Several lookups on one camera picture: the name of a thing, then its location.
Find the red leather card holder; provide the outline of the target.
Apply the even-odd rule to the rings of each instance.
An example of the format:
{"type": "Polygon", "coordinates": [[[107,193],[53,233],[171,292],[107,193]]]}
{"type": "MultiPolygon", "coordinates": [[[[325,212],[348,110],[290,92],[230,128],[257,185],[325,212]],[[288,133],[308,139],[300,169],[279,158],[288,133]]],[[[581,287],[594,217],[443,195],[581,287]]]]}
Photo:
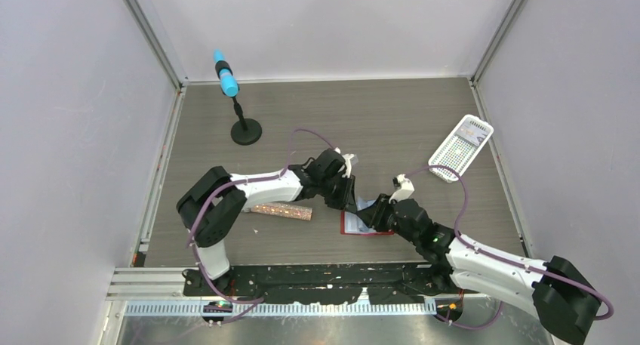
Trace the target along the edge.
{"type": "MultiPolygon", "coordinates": [[[[362,210],[371,207],[375,200],[364,200],[358,197],[355,201],[356,210],[362,210]]],[[[341,214],[340,233],[342,235],[353,236],[391,236],[393,231],[378,232],[365,225],[365,223],[356,214],[343,211],[341,214]]]]}

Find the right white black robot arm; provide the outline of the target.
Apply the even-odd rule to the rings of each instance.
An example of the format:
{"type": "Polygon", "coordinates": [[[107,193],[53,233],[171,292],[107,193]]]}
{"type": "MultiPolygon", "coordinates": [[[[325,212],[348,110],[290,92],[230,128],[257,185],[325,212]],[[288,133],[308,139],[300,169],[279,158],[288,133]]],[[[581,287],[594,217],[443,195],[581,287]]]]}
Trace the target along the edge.
{"type": "Polygon", "coordinates": [[[431,220],[414,199],[399,202],[381,194],[359,203],[355,215],[377,232],[410,242],[430,265],[431,283],[440,292],[454,288],[487,294],[532,315],[553,336],[583,344],[602,300],[569,260],[536,260],[484,246],[431,220]]]}

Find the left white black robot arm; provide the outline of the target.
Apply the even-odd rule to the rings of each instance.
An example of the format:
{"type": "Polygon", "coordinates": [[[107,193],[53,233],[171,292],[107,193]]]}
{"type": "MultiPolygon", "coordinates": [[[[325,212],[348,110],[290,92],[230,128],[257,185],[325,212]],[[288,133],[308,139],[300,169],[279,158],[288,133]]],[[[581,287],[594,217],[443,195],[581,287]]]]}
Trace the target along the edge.
{"type": "Polygon", "coordinates": [[[214,295],[225,294],[232,283],[224,239],[243,211],[270,202],[299,202],[320,196],[325,205],[354,212],[354,154],[326,149],[303,164],[287,165],[272,173],[230,174],[215,166],[176,204],[189,231],[188,245],[205,272],[202,284],[214,295]]]}

